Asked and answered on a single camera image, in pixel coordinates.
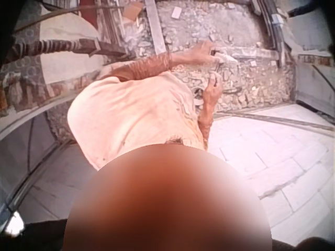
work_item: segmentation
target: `red paint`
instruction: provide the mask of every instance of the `red paint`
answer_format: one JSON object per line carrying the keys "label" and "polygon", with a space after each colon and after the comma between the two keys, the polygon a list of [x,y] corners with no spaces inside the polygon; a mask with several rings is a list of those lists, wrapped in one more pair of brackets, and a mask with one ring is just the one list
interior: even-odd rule
{"label": "red paint", "polygon": [[[94,0],[80,0],[79,6],[95,5]],[[86,9],[81,11],[82,18],[98,29],[96,9]]]}

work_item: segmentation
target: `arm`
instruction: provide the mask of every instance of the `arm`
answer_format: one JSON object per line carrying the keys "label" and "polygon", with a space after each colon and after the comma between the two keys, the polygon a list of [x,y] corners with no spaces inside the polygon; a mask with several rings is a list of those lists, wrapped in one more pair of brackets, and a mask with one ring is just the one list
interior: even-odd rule
{"label": "arm", "polygon": [[208,138],[211,125],[214,120],[215,105],[222,95],[222,76],[216,72],[211,72],[208,86],[206,87],[203,99],[204,107],[198,116],[198,126],[204,138],[205,150],[208,149]]}
{"label": "arm", "polygon": [[138,60],[129,65],[112,70],[110,74],[103,76],[101,79],[107,77],[117,77],[121,82],[129,80],[141,80],[148,77],[154,77],[162,72],[171,70],[180,64],[184,65],[201,65],[206,63],[218,62],[220,58],[211,56],[210,52],[213,44],[209,41],[204,41],[197,44],[191,50],[179,53],[162,53],[151,56],[147,59]]}

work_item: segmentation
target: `rock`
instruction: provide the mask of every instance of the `rock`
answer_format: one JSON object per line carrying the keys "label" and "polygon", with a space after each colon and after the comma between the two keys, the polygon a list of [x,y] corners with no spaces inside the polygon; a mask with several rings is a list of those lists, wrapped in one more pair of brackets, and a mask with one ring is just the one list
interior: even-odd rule
{"label": "rock", "polygon": [[143,47],[140,47],[140,52],[139,52],[139,55],[140,56],[144,56],[144,52],[145,52],[146,50],[143,48]]}
{"label": "rock", "polygon": [[172,40],[171,40],[171,38],[166,38],[166,39],[165,39],[165,42],[166,42],[167,44],[172,44]]}
{"label": "rock", "polygon": [[258,88],[256,88],[255,90],[253,90],[253,91],[252,91],[252,95],[253,95],[253,96],[257,96],[259,89],[260,89],[260,88],[258,87]]}
{"label": "rock", "polygon": [[239,101],[240,101],[241,103],[245,102],[245,95],[244,95],[244,94],[241,95],[241,96],[239,96]]}
{"label": "rock", "polygon": [[250,62],[250,65],[251,65],[252,67],[256,67],[256,66],[257,66],[257,63],[256,63],[255,60],[253,60],[253,61]]}
{"label": "rock", "polygon": [[228,81],[230,72],[228,70],[224,71],[224,81]]}
{"label": "rock", "polygon": [[235,4],[233,4],[233,3],[227,3],[227,8],[228,9],[235,9]]}
{"label": "rock", "polygon": [[150,42],[147,42],[147,41],[142,41],[138,44],[139,47],[149,47],[151,46],[151,43]]}
{"label": "rock", "polygon": [[181,13],[182,13],[182,9],[180,7],[174,7],[171,17],[174,19],[179,19]]}
{"label": "rock", "polygon": [[210,39],[212,42],[215,42],[215,35],[214,35],[214,34],[209,35],[209,39]]}
{"label": "rock", "polygon": [[232,35],[229,35],[228,36],[228,42],[232,43],[234,40],[234,37]]}

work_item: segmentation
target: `hair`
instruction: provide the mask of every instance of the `hair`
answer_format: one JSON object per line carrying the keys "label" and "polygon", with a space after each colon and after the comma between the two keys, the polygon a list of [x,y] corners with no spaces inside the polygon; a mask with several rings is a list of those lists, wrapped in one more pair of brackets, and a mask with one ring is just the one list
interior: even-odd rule
{"label": "hair", "polygon": [[183,139],[179,137],[171,137],[169,140],[165,142],[165,144],[178,144],[184,145]]}

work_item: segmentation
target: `stone fragment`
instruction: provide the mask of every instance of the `stone fragment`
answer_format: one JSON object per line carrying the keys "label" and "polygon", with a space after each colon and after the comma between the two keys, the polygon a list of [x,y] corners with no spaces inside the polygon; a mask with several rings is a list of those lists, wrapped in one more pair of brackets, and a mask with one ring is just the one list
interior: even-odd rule
{"label": "stone fragment", "polygon": [[212,42],[215,42],[215,35],[214,35],[214,34],[209,35],[209,39],[210,39]]}
{"label": "stone fragment", "polygon": [[239,101],[240,101],[241,103],[245,102],[245,95],[244,95],[244,94],[241,95],[241,96],[239,96]]}
{"label": "stone fragment", "polygon": [[147,41],[142,41],[138,44],[139,47],[149,47],[151,46],[151,43],[150,42],[147,42]]}
{"label": "stone fragment", "polygon": [[256,63],[255,60],[253,60],[253,61],[250,62],[250,65],[251,65],[252,67],[256,67],[256,66],[257,66],[257,63]]}
{"label": "stone fragment", "polygon": [[171,38],[166,38],[166,39],[165,39],[165,42],[166,42],[167,44],[172,44],[172,40],[171,40]]}
{"label": "stone fragment", "polygon": [[232,43],[234,40],[234,37],[232,35],[228,35],[228,42]]}
{"label": "stone fragment", "polygon": [[235,4],[233,3],[227,3],[228,9],[235,9]]}
{"label": "stone fragment", "polygon": [[180,7],[174,7],[171,17],[174,19],[179,19],[181,13],[182,13],[182,9]]}
{"label": "stone fragment", "polygon": [[224,81],[228,81],[230,72],[228,70],[224,71]]}

